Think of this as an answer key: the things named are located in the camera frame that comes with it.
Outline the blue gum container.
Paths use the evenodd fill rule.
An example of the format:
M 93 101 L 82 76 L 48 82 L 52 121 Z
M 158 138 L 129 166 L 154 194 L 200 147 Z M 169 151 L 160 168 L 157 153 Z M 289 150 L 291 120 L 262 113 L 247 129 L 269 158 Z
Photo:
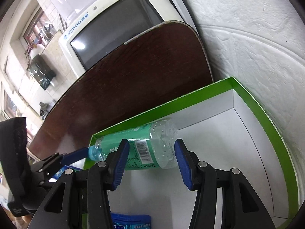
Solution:
M 151 229 L 151 217 L 147 214 L 128 215 L 111 213 L 113 228 Z

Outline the clear water bottle green label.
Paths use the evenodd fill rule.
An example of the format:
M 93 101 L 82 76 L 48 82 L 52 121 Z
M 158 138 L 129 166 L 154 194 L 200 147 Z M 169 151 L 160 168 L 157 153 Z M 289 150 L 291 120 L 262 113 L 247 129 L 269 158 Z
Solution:
M 174 144 L 178 130 L 170 118 L 147 123 L 105 136 L 98 136 L 91 143 L 88 156 L 94 162 L 104 161 L 115 152 L 122 139 L 130 145 L 126 170 L 144 170 L 152 168 L 172 169 L 177 166 Z

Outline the metal faucet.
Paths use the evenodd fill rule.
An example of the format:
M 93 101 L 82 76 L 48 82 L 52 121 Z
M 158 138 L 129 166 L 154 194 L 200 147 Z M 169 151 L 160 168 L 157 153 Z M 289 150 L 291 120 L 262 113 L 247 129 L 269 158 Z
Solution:
M 49 111 L 50 111 L 50 105 L 48 103 L 43 103 L 40 102 L 40 110 L 39 110 L 39 114 L 42 120 L 45 120 L 45 118 L 47 117 Z

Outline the green cardboard box tray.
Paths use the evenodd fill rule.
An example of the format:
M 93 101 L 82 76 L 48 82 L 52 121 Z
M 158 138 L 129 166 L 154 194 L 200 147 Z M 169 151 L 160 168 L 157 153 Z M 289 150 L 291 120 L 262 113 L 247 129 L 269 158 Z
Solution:
M 188 150 L 219 170 L 238 168 L 248 179 L 277 228 L 297 214 L 298 184 L 287 146 L 257 100 L 235 78 L 191 92 L 135 117 L 99 129 L 105 134 L 171 118 Z M 112 212 L 148 214 L 153 228 L 188 228 L 196 193 L 178 168 L 126 171 L 109 193 Z

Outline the white potted plant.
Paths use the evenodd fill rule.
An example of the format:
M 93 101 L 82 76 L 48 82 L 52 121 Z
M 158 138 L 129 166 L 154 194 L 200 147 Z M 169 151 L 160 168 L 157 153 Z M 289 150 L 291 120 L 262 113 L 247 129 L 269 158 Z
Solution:
M 37 42 L 31 42 L 28 44 L 24 53 L 26 59 L 32 60 L 36 55 L 40 55 L 45 49 L 42 38 L 39 38 Z

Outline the dark brown wooden board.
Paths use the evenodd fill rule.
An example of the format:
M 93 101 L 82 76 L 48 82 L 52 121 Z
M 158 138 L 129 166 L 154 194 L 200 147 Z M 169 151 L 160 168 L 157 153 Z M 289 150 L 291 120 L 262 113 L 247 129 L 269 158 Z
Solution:
M 122 44 L 77 79 L 46 117 L 30 151 L 43 159 L 87 147 L 93 134 L 212 81 L 193 28 L 162 23 Z

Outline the white Yimao water purifier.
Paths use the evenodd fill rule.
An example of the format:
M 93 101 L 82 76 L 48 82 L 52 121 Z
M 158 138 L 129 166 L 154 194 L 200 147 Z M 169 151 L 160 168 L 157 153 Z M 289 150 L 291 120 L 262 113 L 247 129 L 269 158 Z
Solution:
M 120 45 L 168 21 L 196 28 L 183 0 L 96 0 L 70 23 L 59 46 L 80 77 Z

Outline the black wall dispenser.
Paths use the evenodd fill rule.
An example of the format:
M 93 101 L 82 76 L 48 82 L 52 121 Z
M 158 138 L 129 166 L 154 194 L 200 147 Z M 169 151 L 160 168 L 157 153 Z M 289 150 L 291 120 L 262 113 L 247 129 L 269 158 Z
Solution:
M 47 65 L 40 54 L 31 60 L 27 70 L 43 90 L 46 90 L 50 86 L 51 81 L 56 77 L 55 72 Z

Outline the window with frame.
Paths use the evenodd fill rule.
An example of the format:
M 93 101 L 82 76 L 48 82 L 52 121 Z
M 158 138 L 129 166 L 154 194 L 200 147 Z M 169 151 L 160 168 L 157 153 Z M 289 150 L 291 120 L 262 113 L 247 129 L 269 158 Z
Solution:
M 42 44 L 46 46 L 55 34 L 55 27 L 49 21 L 42 8 L 39 7 L 26 28 L 23 38 L 28 45 Z

